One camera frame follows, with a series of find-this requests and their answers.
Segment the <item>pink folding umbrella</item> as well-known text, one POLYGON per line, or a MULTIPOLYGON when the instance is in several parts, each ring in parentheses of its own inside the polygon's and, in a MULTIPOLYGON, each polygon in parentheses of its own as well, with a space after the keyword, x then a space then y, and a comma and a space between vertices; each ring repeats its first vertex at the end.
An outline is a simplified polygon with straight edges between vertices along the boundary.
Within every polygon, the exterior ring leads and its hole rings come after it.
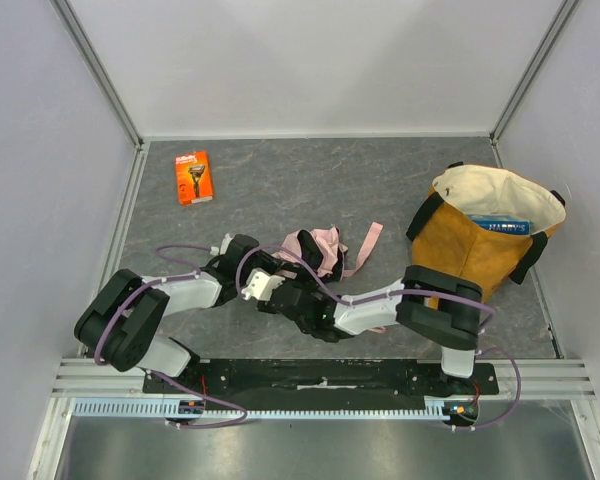
POLYGON ((272 312, 294 322, 300 331, 326 342, 338 342, 371 331, 382 333, 396 324, 397 300, 387 288, 362 295, 338 295, 327 285, 353 276, 373 251, 383 226, 372 223, 358 251, 354 267, 345 266, 348 247, 340 230, 300 229, 284 239, 273 254, 283 265, 274 275, 283 276, 271 299, 272 312))

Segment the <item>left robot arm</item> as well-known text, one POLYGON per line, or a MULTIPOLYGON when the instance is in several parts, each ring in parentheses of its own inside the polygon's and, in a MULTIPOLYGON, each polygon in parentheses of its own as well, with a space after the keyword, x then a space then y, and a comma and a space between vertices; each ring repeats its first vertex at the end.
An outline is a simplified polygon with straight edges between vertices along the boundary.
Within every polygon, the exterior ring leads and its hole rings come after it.
POLYGON ((94 353, 97 364, 119 372, 133 368, 179 376, 195 354, 178 341, 158 333, 166 316, 194 309, 212 309, 238 297, 255 274, 276 273, 281 261, 254 249, 254 238, 227 234, 212 259, 189 273, 152 277, 129 269, 113 274, 81 314, 74 336, 94 353))

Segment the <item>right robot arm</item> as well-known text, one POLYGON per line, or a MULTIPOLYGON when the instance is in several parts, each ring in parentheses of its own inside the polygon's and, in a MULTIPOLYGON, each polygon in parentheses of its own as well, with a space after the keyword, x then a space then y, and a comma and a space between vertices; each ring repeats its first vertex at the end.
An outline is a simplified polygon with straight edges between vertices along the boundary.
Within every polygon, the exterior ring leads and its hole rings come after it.
POLYGON ((473 375, 481 315, 488 311, 479 285, 418 265, 407 267, 392 284, 361 295, 338 296, 319 284, 264 272, 253 273, 243 292, 253 293, 263 310, 325 342, 403 326, 439 345, 442 372, 460 379, 473 375))

